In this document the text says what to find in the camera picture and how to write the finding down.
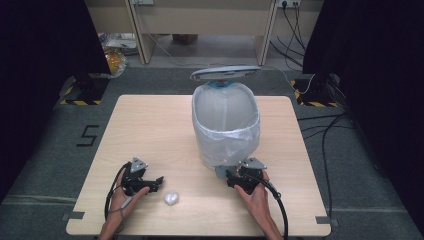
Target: cable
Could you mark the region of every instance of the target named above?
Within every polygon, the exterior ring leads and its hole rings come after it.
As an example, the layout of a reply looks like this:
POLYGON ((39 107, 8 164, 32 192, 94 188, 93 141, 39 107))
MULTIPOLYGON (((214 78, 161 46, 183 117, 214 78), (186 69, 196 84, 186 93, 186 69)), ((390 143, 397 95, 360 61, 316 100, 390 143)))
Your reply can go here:
POLYGON ((113 180, 112 186, 110 187, 109 193, 106 196, 106 203, 105 203, 105 209, 104 209, 105 220, 107 220, 107 216, 108 216, 108 213, 109 213, 110 199, 112 198, 113 192, 115 191, 116 188, 120 187, 120 186, 118 186, 118 187, 114 188, 116 181, 118 181, 119 174, 121 174, 122 170, 124 170, 127 167, 128 164, 131 164, 131 163, 128 162, 128 163, 124 164, 121 167, 121 169, 119 169, 118 173, 115 176, 115 179, 113 180))
MULTIPOLYGON (((345 127, 345 126, 333 126, 333 127, 337 127, 337 128, 346 128, 346 129, 355 129, 354 127, 345 127)), ((309 135, 309 136, 307 136, 307 137, 304 137, 304 138, 303 138, 303 140, 306 140, 306 139, 308 139, 308 138, 311 138, 311 137, 313 137, 313 136, 315 136, 315 135, 318 135, 318 134, 320 134, 320 133, 322 133, 322 132, 325 132, 325 129, 324 129, 324 130, 320 130, 320 131, 318 131, 318 132, 315 132, 315 133, 313 133, 312 135, 309 135)))
POLYGON ((289 26, 290 26, 290 28, 291 28, 291 30, 292 30, 292 32, 293 32, 293 35, 294 35, 294 37, 296 38, 296 40, 297 40, 297 42, 300 44, 300 46, 302 46, 302 48, 305 50, 305 46, 303 45, 303 43, 302 43, 302 41, 300 41, 300 39, 297 37, 297 34, 296 34, 296 29, 293 29, 293 26, 292 26, 292 24, 291 24, 291 22, 290 22, 290 19, 287 17, 287 14, 286 14, 286 8, 283 6, 283 14, 284 14, 284 16, 286 17, 286 19, 287 19, 287 22, 289 23, 289 26))
POLYGON ((292 58, 292 57, 290 57, 288 54, 287 54, 287 51, 286 51, 286 53, 284 53, 283 51, 281 51, 280 49, 278 49, 273 43, 272 43, 272 41, 269 41, 269 43, 271 44, 271 46, 279 53, 279 54, 281 54, 281 55, 283 55, 284 57, 286 57, 286 58, 289 58, 290 59, 290 61, 292 61, 293 63, 295 63, 296 65, 298 65, 298 66, 300 66, 300 67, 302 67, 303 65, 300 63, 300 62, 298 62, 298 61, 296 61, 294 58, 292 58))
POLYGON ((287 45, 283 43, 283 41, 280 39, 280 37, 279 37, 279 36, 277 36, 277 39, 278 39, 278 41, 281 43, 281 45, 283 45, 285 48, 288 48, 290 52, 296 53, 296 54, 298 54, 298 55, 300 55, 300 56, 302 56, 302 57, 303 57, 303 56, 305 56, 304 54, 302 54, 302 53, 300 53, 300 52, 297 52, 297 51, 295 51, 295 50, 290 49, 289 47, 287 47, 287 45))
POLYGON ((326 154, 325 154, 325 137, 328 133, 328 130, 330 130, 330 128, 336 124, 340 119, 342 119, 344 116, 346 115, 346 112, 340 114, 338 117, 336 117, 331 123, 330 125, 328 125, 328 127, 325 129, 324 134, 322 136, 322 142, 321 142, 321 148, 322 148, 322 158, 324 161, 324 171, 325 171, 325 179, 327 182, 327 191, 328 191, 328 215, 330 217, 330 220, 332 218, 332 213, 333 213, 333 198, 332 198, 332 194, 331 194, 331 186, 330 186, 330 178, 328 175, 328 166, 327 166, 327 158, 326 158, 326 154))
POLYGON ((324 115, 324 116, 317 116, 317 117, 306 117, 306 118, 298 118, 297 121, 304 121, 304 120, 312 120, 312 119, 319 119, 319 118, 330 118, 330 117, 338 117, 340 114, 334 114, 334 115, 324 115))
MULTIPOLYGON (((288 44, 288 46, 287 46, 287 48, 286 48, 286 53, 285 53, 285 55, 286 55, 286 56, 288 56, 289 49, 290 49, 290 45, 291 45, 291 43, 292 43, 293 38, 294 38, 294 36, 295 36, 295 35, 296 35, 296 33, 293 33, 292 37, 290 38, 290 42, 289 42, 289 44, 288 44)), ((287 67, 288 67, 288 68, 290 68, 290 69, 291 69, 291 70, 293 70, 293 71, 301 72, 301 70, 293 69, 292 67, 290 67, 289 63, 287 62, 287 57, 286 57, 286 58, 284 58, 284 60, 285 60, 286 65, 287 65, 287 67)))
POLYGON ((312 77, 309 79, 309 83, 308 83, 308 86, 307 86, 306 90, 305 90, 305 91, 303 91, 303 92, 299 92, 299 90, 298 90, 298 89, 294 88, 294 87, 291 85, 291 82, 289 81, 289 79, 288 79, 288 77, 287 77, 287 74, 286 74, 283 70, 280 70, 280 69, 278 69, 278 68, 276 68, 276 67, 269 66, 269 65, 264 65, 264 66, 262 66, 262 67, 269 67, 269 68, 272 68, 272 69, 275 69, 275 70, 278 70, 278 71, 282 72, 282 73, 283 73, 283 75, 284 75, 284 78, 285 78, 286 82, 289 84, 289 86, 293 89, 293 91, 297 91, 299 94, 305 94, 305 93, 307 93, 307 92, 309 91, 309 88, 310 88, 310 86, 311 86, 312 79, 313 79, 313 77, 315 76, 315 74, 313 74, 313 75, 312 75, 312 77))
MULTIPOLYGON (((302 129, 300 131, 301 132, 304 132, 304 131, 308 131, 308 130, 311 130, 311 129, 314 129, 314 128, 323 128, 323 127, 328 127, 328 126, 313 126, 313 127, 308 127, 308 128, 302 129)), ((346 127, 346 126, 333 126, 333 127, 335 127, 335 128, 346 128, 346 129, 355 129, 354 127, 346 127)))
POLYGON ((303 47, 303 50, 305 50, 305 44, 303 43, 302 35, 300 34, 300 26, 299 26, 300 8, 297 5, 297 2, 294 4, 294 10, 295 10, 295 13, 296 13, 297 32, 299 33, 299 39, 300 39, 301 45, 303 47))
POLYGON ((274 199, 277 201, 278 206, 280 206, 280 210, 281 210, 281 214, 283 215, 283 222, 284 222, 284 239, 289 239, 289 221, 287 219, 287 213, 286 213, 286 209, 284 208, 283 202, 281 201, 281 193, 279 193, 277 191, 277 189, 275 189, 274 185, 272 185, 272 183, 268 180, 265 179, 258 179, 252 175, 246 174, 244 173, 245 176, 261 183, 262 185, 264 185, 266 188, 268 188, 268 190, 272 193, 272 196, 274 197, 274 199))

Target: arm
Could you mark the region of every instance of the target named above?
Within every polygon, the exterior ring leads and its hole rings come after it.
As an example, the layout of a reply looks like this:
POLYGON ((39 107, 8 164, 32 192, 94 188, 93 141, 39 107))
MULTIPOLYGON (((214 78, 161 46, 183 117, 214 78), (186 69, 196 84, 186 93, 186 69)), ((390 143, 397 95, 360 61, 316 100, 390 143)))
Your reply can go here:
MULTIPOLYGON (((264 179, 269 179, 265 171, 263 171, 264 179)), ((281 235, 277 225, 271 217, 268 205, 268 192, 265 186, 258 184, 251 195, 247 194, 243 188, 238 185, 234 186, 240 197, 246 204, 247 211, 255 219, 268 240, 281 240, 281 235)))
MULTIPOLYGON (((117 183, 121 183, 122 175, 124 171, 119 175, 117 183)), ((149 192, 149 187, 142 188, 138 193, 132 196, 131 201, 128 203, 124 209, 119 210, 122 204, 129 198, 125 195, 122 187, 116 188, 112 196, 112 202, 110 204, 110 211, 107 217, 106 222, 103 224, 102 231, 100 232, 98 240, 108 240, 112 239, 113 235, 117 232, 119 226, 122 224, 122 221, 125 217, 129 216, 135 208, 137 201, 146 195, 149 192)))

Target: power strip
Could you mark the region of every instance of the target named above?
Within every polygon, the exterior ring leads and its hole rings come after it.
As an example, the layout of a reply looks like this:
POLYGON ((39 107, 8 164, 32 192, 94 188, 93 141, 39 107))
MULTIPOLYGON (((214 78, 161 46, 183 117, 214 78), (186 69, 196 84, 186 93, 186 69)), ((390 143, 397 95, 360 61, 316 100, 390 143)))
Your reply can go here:
POLYGON ((279 0, 278 8, 283 8, 283 2, 287 2, 287 8, 298 8, 300 6, 301 0, 279 0))

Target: white plastic bag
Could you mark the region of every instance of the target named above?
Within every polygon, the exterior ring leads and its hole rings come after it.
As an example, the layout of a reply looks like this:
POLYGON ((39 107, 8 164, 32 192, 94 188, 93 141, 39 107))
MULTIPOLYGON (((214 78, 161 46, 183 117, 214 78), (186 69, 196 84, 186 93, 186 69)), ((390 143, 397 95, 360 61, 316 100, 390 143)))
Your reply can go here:
POLYGON ((252 91, 241 83, 196 88, 192 120, 203 162, 235 166, 259 146, 260 114, 252 91))

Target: trash can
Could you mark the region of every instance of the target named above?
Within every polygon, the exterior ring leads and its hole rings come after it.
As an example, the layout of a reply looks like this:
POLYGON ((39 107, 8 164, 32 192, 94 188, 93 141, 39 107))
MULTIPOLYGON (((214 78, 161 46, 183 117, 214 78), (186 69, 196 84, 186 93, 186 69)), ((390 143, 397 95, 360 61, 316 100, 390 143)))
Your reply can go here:
POLYGON ((192 120, 207 167, 236 166, 259 145, 259 109, 253 92, 244 84, 219 80, 197 87, 192 120))

